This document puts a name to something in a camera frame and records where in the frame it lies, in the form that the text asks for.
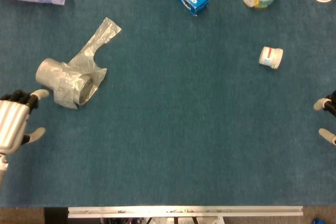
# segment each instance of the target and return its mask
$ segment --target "robotic finger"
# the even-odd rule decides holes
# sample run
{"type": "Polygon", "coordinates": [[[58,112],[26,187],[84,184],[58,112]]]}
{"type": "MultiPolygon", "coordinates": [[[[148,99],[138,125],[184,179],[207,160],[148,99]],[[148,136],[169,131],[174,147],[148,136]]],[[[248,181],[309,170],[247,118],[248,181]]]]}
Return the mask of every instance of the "robotic finger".
{"type": "Polygon", "coordinates": [[[17,90],[0,98],[0,186],[8,168],[6,155],[22,144],[40,139],[46,132],[40,127],[32,134],[24,134],[30,113],[38,107],[38,101],[48,95],[47,90],[33,93],[17,90]]]}
{"type": "MultiPolygon", "coordinates": [[[[328,95],[326,98],[319,99],[314,104],[314,109],[329,111],[331,114],[336,116],[336,91],[333,92],[331,95],[328,95]]],[[[319,134],[328,142],[336,145],[336,135],[334,135],[330,131],[320,128],[319,134]]]]}

